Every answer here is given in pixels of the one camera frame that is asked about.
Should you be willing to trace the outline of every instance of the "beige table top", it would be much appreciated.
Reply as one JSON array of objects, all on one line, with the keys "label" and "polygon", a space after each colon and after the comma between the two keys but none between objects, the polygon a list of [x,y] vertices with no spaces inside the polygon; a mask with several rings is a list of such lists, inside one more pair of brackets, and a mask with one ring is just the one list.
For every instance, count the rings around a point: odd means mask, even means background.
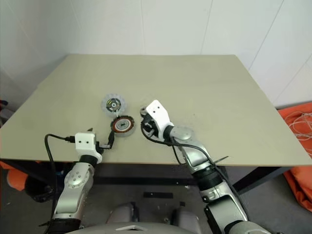
[{"label": "beige table top", "polygon": [[[172,149],[139,129],[141,107],[158,99],[175,125],[189,126],[220,165],[312,165],[312,160],[236,56],[70,55],[0,129],[1,157],[48,160],[47,133],[74,135],[93,127],[107,142],[101,109],[122,95],[137,129],[115,138],[103,162],[176,164]],[[74,144],[51,139],[55,161],[78,160]]]}]

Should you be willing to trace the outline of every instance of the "white wall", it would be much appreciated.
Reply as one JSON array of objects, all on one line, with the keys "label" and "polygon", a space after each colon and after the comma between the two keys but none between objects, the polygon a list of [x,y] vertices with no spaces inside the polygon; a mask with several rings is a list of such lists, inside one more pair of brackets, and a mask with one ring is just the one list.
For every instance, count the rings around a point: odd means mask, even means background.
[{"label": "white wall", "polygon": [[275,106],[312,100],[311,0],[0,0],[0,95],[69,53],[236,54]]}]

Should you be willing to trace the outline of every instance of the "black table frame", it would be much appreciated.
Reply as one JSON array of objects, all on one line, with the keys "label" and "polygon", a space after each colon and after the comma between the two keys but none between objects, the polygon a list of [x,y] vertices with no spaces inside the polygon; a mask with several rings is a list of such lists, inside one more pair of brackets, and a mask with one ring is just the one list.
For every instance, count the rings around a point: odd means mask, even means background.
[{"label": "black table frame", "polygon": [[[29,176],[52,184],[50,170],[40,163],[27,160],[1,159],[2,162],[28,174]],[[243,194],[262,183],[288,171],[291,167],[257,167],[234,184],[239,194]],[[94,184],[128,184],[128,185],[196,185],[192,178],[161,178],[161,177],[94,177]]]}]

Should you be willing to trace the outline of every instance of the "floor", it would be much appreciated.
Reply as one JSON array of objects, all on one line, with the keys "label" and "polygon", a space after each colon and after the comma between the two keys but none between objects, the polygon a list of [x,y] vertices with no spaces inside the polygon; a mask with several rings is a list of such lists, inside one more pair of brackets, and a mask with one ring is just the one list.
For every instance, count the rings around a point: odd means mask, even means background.
[{"label": "floor", "polygon": [[[227,167],[232,182],[246,175],[253,168]],[[114,167],[106,172],[113,172]],[[25,192],[10,188],[2,176],[0,233],[42,234],[39,224],[48,220],[51,203],[36,203]],[[173,199],[143,198],[143,192],[171,192]],[[311,234],[312,213],[303,209],[295,200],[282,175],[242,195],[251,221],[269,231],[284,234]],[[180,201],[198,215],[203,233],[211,233],[203,213],[196,187],[190,186],[134,186],[94,185],[89,192],[82,224],[85,227],[105,222],[109,212],[117,205],[134,201],[140,209],[141,221],[165,222]]]}]

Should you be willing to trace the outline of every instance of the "orange bag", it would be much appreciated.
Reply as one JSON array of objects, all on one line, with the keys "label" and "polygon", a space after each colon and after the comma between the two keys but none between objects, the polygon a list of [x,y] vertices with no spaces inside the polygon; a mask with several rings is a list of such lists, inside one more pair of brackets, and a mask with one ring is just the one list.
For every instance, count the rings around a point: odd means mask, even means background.
[{"label": "orange bag", "polygon": [[[278,111],[293,133],[311,134],[312,116],[302,116],[303,113],[312,113],[312,102],[301,104]],[[312,139],[298,136],[302,146],[312,155]],[[312,212],[312,166],[293,167],[284,173],[284,176],[301,206]]]}]

